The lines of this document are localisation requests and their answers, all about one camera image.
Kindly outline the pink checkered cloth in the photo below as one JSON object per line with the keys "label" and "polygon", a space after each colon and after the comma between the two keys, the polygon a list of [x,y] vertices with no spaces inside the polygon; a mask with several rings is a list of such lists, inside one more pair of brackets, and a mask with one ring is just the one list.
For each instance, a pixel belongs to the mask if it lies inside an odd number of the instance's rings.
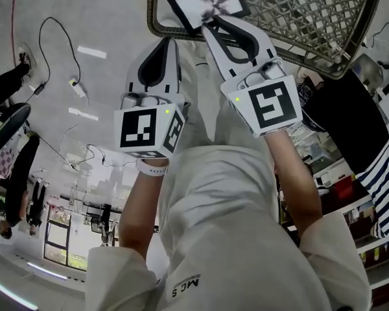
{"label": "pink checkered cloth", "polygon": [[2,149],[0,151],[0,179],[6,179],[10,174],[14,162],[14,150]]}

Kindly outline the white wristband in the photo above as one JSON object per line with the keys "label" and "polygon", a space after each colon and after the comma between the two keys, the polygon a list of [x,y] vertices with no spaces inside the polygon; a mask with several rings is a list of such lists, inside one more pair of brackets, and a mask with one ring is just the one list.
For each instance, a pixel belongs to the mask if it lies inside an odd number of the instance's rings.
{"label": "white wristband", "polygon": [[168,166],[168,159],[138,159],[136,168],[145,175],[160,177],[165,175]]}

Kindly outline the person's left forearm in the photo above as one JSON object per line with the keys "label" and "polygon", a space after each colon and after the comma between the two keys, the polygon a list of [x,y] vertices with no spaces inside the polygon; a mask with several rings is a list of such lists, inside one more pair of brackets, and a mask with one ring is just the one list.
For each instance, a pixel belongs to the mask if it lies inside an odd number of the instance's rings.
{"label": "person's left forearm", "polygon": [[163,176],[140,171],[119,222],[119,245],[135,250],[144,259],[154,233]]}

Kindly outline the person's right forearm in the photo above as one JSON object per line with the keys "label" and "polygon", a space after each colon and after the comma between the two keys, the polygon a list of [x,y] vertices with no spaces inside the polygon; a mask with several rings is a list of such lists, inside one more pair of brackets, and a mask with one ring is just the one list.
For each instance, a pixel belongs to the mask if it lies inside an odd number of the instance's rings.
{"label": "person's right forearm", "polygon": [[323,217],[313,178],[285,130],[264,136],[279,177],[288,211],[298,236]]}

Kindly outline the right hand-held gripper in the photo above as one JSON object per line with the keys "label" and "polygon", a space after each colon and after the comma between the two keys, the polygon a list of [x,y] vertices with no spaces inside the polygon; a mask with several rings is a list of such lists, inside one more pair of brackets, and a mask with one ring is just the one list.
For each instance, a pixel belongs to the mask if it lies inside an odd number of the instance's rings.
{"label": "right hand-held gripper", "polygon": [[220,34],[202,25],[202,35],[224,79],[220,90],[252,135],[262,137],[302,121],[295,79],[285,73],[283,60],[274,58],[276,50],[266,32],[233,16],[218,15],[215,21],[248,56],[234,57]]}

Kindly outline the dark wicker glass-top table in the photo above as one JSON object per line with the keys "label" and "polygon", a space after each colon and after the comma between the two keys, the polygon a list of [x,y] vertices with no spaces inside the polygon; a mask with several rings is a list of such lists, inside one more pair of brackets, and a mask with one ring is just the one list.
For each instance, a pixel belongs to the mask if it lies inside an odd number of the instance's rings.
{"label": "dark wicker glass-top table", "polygon": [[[375,15],[379,0],[246,0],[250,15],[237,17],[269,36],[276,57],[319,75],[342,78],[356,56]],[[212,23],[236,58],[247,58],[235,40]],[[147,25],[159,37],[203,41],[191,36],[167,0],[147,0]]]}

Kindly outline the black bag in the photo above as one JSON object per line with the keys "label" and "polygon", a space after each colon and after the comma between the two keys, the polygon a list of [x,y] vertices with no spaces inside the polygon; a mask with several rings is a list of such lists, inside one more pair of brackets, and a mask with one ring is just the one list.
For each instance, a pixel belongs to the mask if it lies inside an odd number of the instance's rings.
{"label": "black bag", "polygon": [[318,123],[316,123],[310,116],[309,114],[305,111],[304,108],[301,109],[303,119],[302,123],[310,130],[314,132],[319,132],[319,133],[325,133],[326,130],[322,128]]}

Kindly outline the grey plastic bin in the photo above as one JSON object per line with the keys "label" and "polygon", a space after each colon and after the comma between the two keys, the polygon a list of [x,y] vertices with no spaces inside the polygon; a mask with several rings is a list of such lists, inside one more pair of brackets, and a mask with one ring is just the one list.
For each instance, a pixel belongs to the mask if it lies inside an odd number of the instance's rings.
{"label": "grey plastic bin", "polygon": [[356,74],[370,95],[374,95],[377,88],[382,87],[383,72],[378,63],[367,54],[361,54],[350,65],[350,69]]}

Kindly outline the red box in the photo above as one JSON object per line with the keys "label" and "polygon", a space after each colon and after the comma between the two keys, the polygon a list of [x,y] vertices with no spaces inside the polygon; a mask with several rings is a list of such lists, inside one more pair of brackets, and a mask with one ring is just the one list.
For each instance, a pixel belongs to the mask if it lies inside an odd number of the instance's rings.
{"label": "red box", "polygon": [[336,182],[334,184],[334,192],[336,197],[342,201],[352,197],[353,195],[353,178],[352,176],[347,176],[344,179]]}

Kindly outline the black round stool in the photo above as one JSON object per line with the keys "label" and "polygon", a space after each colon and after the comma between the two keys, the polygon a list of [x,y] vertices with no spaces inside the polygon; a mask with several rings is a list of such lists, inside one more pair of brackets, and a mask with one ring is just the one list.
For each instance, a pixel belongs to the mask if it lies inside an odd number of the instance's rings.
{"label": "black round stool", "polygon": [[30,104],[20,102],[8,107],[0,115],[0,150],[27,121],[30,112]]}

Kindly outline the black framed picture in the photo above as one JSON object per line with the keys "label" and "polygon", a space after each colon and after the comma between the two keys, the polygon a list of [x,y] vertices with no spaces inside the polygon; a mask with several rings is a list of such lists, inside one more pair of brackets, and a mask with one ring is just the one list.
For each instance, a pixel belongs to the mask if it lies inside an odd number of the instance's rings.
{"label": "black framed picture", "polygon": [[250,15],[246,0],[167,0],[167,2],[191,36],[198,34],[204,23],[212,23],[213,16]]}

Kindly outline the person's white shirt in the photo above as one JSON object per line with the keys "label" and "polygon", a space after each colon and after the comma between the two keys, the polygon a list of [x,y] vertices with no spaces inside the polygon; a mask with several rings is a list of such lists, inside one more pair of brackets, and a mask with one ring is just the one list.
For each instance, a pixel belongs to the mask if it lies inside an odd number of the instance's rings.
{"label": "person's white shirt", "polygon": [[268,152],[202,146],[165,176],[161,279],[131,248],[89,251],[86,311],[369,311],[371,288],[349,227],[331,213],[295,244],[273,212]]}

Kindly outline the dark framed window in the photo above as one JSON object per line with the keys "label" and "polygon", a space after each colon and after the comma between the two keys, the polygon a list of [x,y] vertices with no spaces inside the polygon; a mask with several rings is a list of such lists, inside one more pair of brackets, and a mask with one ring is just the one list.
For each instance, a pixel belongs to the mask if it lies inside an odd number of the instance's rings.
{"label": "dark framed window", "polygon": [[63,266],[69,265],[70,230],[71,215],[63,208],[49,207],[43,252],[45,259]]}

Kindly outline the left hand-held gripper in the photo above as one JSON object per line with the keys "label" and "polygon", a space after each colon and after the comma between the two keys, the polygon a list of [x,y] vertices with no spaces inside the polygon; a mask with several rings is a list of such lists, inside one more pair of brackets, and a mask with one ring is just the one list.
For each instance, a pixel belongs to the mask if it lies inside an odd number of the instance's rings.
{"label": "left hand-held gripper", "polygon": [[131,63],[126,84],[154,87],[164,78],[165,93],[127,92],[114,112],[116,149],[137,159],[170,158],[179,141],[185,117],[180,91],[180,54],[174,38],[150,44]]}

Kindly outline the white shelving unit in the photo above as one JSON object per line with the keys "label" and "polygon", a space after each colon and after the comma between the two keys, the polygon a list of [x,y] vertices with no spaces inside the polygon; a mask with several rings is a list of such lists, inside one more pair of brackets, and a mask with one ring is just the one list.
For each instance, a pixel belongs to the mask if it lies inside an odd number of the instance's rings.
{"label": "white shelving unit", "polygon": [[357,252],[367,271],[372,289],[389,284],[389,235],[375,237],[371,228],[376,222],[376,212],[368,192],[353,175],[352,197],[340,201],[334,192],[334,184],[320,186],[324,214],[340,213],[349,227]]}

